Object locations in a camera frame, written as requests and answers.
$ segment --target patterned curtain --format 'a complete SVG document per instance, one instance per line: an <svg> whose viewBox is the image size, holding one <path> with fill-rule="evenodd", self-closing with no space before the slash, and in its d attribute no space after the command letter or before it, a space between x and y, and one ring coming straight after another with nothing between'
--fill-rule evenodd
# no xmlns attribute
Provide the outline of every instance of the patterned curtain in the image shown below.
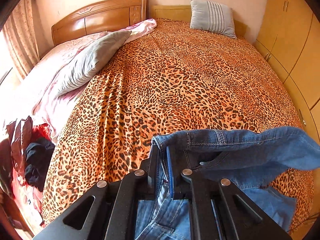
<svg viewBox="0 0 320 240"><path fill-rule="evenodd" d="M2 32L14 69L22 81L40 61L33 27L31 0L21 0L6 21Z"/></svg>

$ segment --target metal handle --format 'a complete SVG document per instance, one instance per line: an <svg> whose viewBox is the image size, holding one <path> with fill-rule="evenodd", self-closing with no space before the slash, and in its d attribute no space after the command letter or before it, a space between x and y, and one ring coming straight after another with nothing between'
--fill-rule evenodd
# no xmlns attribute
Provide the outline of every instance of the metal handle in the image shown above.
<svg viewBox="0 0 320 240"><path fill-rule="evenodd" d="M299 109L299 113L300 113L300 116L301 116L301 119L302 119L302 122L303 122L304 126L307 126L306 122L305 122L304 119L303 119L303 116L302 116L302 113L301 113L301 110L300 110L300 109Z"/></svg>

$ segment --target jeans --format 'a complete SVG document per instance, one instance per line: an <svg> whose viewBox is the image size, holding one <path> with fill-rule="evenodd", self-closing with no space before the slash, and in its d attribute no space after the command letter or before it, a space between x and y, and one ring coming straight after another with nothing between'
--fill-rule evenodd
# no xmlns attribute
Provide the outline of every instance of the jeans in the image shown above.
<svg viewBox="0 0 320 240"><path fill-rule="evenodd" d="M320 167L320 147L303 130L279 127L248 130L191 130L153 137L160 150L157 196L140 201L135 238L190 239L187 200L173 200L172 161L211 180L230 179L266 214L288 231L296 200L268 184L288 168ZM170 153L169 146L175 146Z"/></svg>

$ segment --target leopard print bedsheet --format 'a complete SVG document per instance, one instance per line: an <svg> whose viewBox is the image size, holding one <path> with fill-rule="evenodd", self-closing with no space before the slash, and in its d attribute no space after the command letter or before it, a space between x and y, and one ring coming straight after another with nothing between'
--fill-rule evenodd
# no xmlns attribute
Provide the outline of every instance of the leopard print bedsheet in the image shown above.
<svg viewBox="0 0 320 240"><path fill-rule="evenodd" d="M245 39L184 22L157 23L154 32L118 50L73 109L47 174L46 224L98 180L112 182L137 169L154 135L301 127L282 83ZM295 228L310 213L312 172L290 169L271 185L297 198Z"/></svg>

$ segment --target headboard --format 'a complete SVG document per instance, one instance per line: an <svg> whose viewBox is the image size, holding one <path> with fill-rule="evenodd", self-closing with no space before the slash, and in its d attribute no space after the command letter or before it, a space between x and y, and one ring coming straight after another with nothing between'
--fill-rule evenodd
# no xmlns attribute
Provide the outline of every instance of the headboard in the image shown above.
<svg viewBox="0 0 320 240"><path fill-rule="evenodd" d="M190 5L154 5L151 6L151 18L166 18L174 21L190 22ZM234 20L236 35L244 37L247 25Z"/></svg>
<svg viewBox="0 0 320 240"><path fill-rule="evenodd" d="M70 13L51 27L54 45L92 33L117 31L148 19L148 0L105 0Z"/></svg>

